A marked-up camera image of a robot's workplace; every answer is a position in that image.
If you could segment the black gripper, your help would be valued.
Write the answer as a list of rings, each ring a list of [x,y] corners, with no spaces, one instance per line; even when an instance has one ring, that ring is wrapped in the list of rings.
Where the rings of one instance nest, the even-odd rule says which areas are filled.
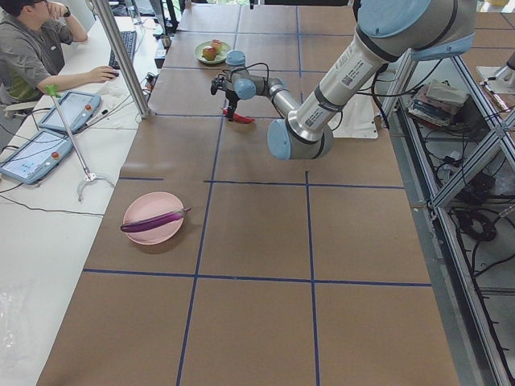
[[[234,121],[236,107],[240,97],[234,90],[233,84],[227,79],[226,75],[219,73],[211,81],[210,93],[215,96],[218,91],[225,93],[225,98],[229,101],[229,106],[225,109],[225,116]]]

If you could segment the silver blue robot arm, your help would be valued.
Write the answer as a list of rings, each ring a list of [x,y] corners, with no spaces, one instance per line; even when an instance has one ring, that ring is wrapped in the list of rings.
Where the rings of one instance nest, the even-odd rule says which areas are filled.
[[[250,74],[244,53],[236,50],[227,55],[228,69],[212,80],[211,93],[225,93],[229,120],[238,101],[268,98],[281,115],[267,132],[272,155],[281,160],[320,158],[334,142],[329,121],[381,66],[406,51],[416,61],[463,54],[472,45],[475,26],[473,1],[363,1],[352,42],[302,104],[281,80]]]

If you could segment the operator right hand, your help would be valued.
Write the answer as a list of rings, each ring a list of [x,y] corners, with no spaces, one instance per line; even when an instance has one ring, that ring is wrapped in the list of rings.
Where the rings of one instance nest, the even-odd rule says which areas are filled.
[[[110,66],[96,67],[89,72],[89,79],[93,83],[114,80],[119,76],[119,71]]]

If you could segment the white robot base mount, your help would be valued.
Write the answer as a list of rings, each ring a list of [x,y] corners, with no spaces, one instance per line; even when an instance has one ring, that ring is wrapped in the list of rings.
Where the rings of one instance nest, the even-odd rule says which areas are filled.
[[[335,138],[377,139],[376,112],[370,96],[355,95],[344,106],[343,114],[337,113],[329,127]]]

